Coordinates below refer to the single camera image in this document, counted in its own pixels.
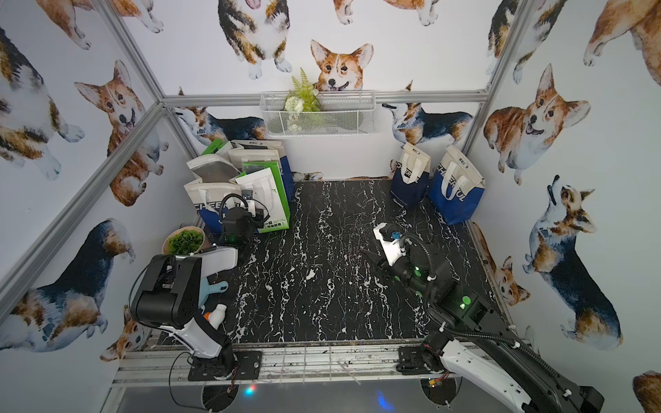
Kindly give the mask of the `green white bag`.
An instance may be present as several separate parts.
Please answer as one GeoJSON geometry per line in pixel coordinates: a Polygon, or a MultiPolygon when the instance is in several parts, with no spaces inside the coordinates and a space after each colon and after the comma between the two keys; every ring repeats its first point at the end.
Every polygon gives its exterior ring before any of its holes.
{"type": "Polygon", "coordinates": [[[215,139],[212,143],[203,151],[203,155],[219,155],[225,156],[227,153],[232,150],[233,146],[230,141],[224,141],[222,139],[215,139]]]}
{"type": "Polygon", "coordinates": [[[236,181],[242,190],[251,191],[256,208],[263,209],[263,215],[269,217],[258,229],[260,234],[289,229],[289,204],[277,161],[244,163],[236,181]]]}

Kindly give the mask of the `blue white bag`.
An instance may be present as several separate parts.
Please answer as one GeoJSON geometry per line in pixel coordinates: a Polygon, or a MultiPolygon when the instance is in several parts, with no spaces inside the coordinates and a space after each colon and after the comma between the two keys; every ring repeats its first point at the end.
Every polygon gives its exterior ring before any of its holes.
{"type": "Polygon", "coordinates": [[[234,140],[227,153],[232,164],[242,170],[244,163],[277,161],[287,200],[292,201],[295,192],[294,177],[282,141],[278,140],[234,140]]]}

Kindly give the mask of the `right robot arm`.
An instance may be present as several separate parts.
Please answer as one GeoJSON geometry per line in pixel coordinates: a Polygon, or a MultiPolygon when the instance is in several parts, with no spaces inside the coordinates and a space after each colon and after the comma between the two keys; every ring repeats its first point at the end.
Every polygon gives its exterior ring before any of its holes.
{"type": "Polygon", "coordinates": [[[420,296],[435,324],[412,357],[399,364],[401,373],[455,373],[513,412],[601,411],[604,396],[597,389],[577,385],[551,367],[444,263],[419,275],[408,256],[389,263],[363,254],[381,275],[420,296]]]}

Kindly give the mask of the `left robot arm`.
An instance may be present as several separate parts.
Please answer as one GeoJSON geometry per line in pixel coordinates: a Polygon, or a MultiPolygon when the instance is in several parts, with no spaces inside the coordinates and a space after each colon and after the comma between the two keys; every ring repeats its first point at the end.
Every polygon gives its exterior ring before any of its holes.
{"type": "Polygon", "coordinates": [[[199,252],[156,255],[144,271],[129,311],[138,324],[167,332],[191,355],[193,366],[226,377],[238,362],[230,338],[220,331],[227,307],[207,306],[221,288],[208,278],[239,266],[256,230],[270,220],[270,210],[253,197],[229,194],[217,208],[220,241],[199,252]]]}

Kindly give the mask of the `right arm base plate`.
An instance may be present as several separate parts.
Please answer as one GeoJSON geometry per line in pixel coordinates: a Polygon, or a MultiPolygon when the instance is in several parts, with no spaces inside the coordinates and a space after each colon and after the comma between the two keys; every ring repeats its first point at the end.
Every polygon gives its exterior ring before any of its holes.
{"type": "Polygon", "coordinates": [[[395,369],[402,375],[446,372],[440,352],[426,344],[399,347],[398,364],[395,369]]]}

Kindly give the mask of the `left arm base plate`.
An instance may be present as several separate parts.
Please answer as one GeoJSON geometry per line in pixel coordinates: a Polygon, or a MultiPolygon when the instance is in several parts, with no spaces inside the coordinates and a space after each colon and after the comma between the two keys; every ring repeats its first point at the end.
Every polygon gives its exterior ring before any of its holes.
{"type": "Polygon", "coordinates": [[[192,358],[189,381],[256,380],[263,359],[262,351],[239,351],[231,356],[222,354],[213,359],[192,358]]]}

